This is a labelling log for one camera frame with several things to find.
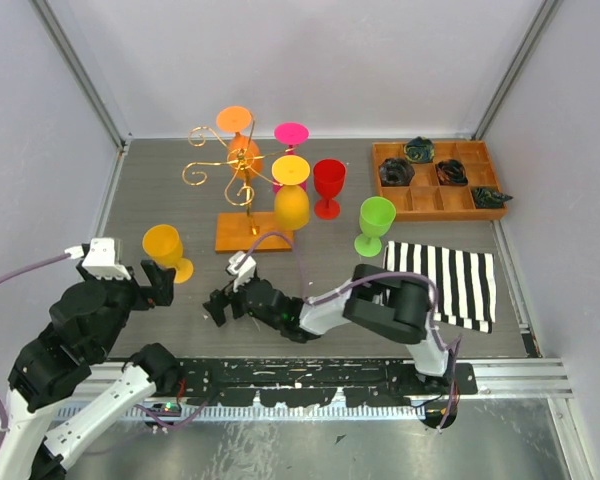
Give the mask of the yellow wine glass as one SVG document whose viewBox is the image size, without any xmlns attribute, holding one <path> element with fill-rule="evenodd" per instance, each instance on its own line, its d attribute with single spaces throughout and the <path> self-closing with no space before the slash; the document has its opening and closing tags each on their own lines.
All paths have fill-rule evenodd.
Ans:
<svg viewBox="0 0 600 480">
<path fill-rule="evenodd" d="M 160 224 L 151 227 L 143 236 L 142 247 L 157 264 L 176 271 L 176 284 L 183 284 L 192 277 L 194 265 L 184 256 L 184 246 L 174 226 Z"/>
<path fill-rule="evenodd" d="M 274 213 L 284 230 L 299 230 L 309 221 L 309 198 L 302 184 L 309 178 L 310 171 L 308 162 L 293 154 L 284 155 L 272 164 L 272 175 L 279 185 Z"/>
</svg>

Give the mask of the gold wire wine glass rack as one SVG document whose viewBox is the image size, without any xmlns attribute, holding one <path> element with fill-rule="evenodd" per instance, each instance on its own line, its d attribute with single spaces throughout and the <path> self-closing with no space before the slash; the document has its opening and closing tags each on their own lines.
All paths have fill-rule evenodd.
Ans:
<svg viewBox="0 0 600 480">
<path fill-rule="evenodd" d="M 249 134 L 253 139 L 255 130 L 255 117 L 252 114 L 252 126 L 242 132 Z M 206 143 L 205 135 L 211 134 L 225 149 L 225 156 L 216 162 L 194 161 L 187 164 L 181 173 L 185 184 L 197 187 L 206 182 L 208 175 L 203 170 L 205 167 L 222 167 L 230 171 L 231 178 L 224 189 L 224 198 L 235 208 L 240 208 L 240 213 L 220 213 L 217 216 L 215 251 L 217 253 L 235 253 L 253 248 L 256 252 L 285 252 L 291 249 L 290 242 L 272 233 L 281 233 L 283 229 L 277 224 L 272 212 L 255 212 L 253 203 L 256 191 L 253 181 L 260 178 L 273 185 L 275 181 L 262 173 L 265 156 L 261 154 L 263 166 L 260 173 L 252 163 L 256 157 L 248 159 L 247 150 L 237 151 L 236 159 L 230 160 L 228 144 L 234 135 L 220 130 L 216 124 L 214 128 L 198 126 L 192 129 L 187 137 L 188 143 L 194 148 L 201 148 Z"/>
</svg>

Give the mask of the orange plastic wine glass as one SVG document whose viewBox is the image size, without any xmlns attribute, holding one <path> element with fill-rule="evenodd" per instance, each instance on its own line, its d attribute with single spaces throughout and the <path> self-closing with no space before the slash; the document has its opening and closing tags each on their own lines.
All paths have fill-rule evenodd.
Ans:
<svg viewBox="0 0 600 480">
<path fill-rule="evenodd" d="M 263 166 L 262 160 L 259 159 L 261 155 L 260 149 L 253 139 L 249 139 L 248 133 L 245 135 L 242 134 L 244 130 L 251 128 L 252 120 L 251 112 L 246 107 L 235 105 L 223 109 L 216 117 L 216 124 L 223 132 L 234 135 L 228 144 L 230 160 L 236 159 L 238 150 L 246 149 L 246 157 L 248 159 L 256 157 L 256 160 L 252 163 L 252 167 L 260 173 Z"/>
</svg>

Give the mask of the magenta plastic wine glass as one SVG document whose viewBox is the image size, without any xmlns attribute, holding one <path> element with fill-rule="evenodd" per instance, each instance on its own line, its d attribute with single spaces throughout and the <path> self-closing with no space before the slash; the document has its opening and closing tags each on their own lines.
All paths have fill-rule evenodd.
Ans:
<svg viewBox="0 0 600 480">
<path fill-rule="evenodd" d="M 286 150 L 271 167 L 275 181 L 273 192 L 278 193 L 284 186 L 306 189 L 311 169 L 308 162 L 295 153 L 295 148 L 309 138 L 308 128 L 296 122 L 282 123 L 275 128 L 274 137 L 286 146 Z"/>
</svg>

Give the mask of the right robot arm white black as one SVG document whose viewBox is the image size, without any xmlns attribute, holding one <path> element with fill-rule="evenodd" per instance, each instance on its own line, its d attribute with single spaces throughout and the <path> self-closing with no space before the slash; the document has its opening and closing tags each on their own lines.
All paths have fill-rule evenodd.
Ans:
<svg viewBox="0 0 600 480">
<path fill-rule="evenodd" d="M 234 279 L 203 303 L 219 327 L 226 323 L 225 310 L 230 308 L 235 319 L 249 316 L 304 344 L 352 323 L 405 346 L 427 392 L 442 393 L 454 381 L 457 354 L 434 331 L 438 288 L 424 275 L 359 264 L 341 286 L 302 299 L 285 295 L 255 271 L 230 273 Z"/>
</svg>

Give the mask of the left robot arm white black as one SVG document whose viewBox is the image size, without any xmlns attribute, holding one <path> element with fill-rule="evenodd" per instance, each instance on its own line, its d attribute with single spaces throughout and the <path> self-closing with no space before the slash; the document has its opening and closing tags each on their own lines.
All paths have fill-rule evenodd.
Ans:
<svg viewBox="0 0 600 480">
<path fill-rule="evenodd" d="M 161 344 L 134 353 L 121 375 L 78 414 L 50 425 L 92 366 L 109 356 L 131 312 L 168 307 L 176 272 L 141 263 L 149 283 L 133 276 L 98 279 L 83 266 L 82 279 L 49 309 L 47 327 L 24 346 L 8 376 L 0 407 L 0 479 L 63 479 L 93 442 L 135 404 L 179 387 L 179 362 Z"/>
</svg>

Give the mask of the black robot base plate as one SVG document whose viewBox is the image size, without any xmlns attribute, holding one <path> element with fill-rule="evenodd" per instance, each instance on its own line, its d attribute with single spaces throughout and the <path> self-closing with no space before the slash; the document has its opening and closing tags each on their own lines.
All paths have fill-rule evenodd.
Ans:
<svg viewBox="0 0 600 480">
<path fill-rule="evenodd" d="M 191 406 L 325 407 L 338 393 L 348 408 L 410 406 L 417 397 L 446 397 L 450 388 L 400 358 L 181 358 L 176 371 L 158 394 L 182 393 Z"/>
</svg>

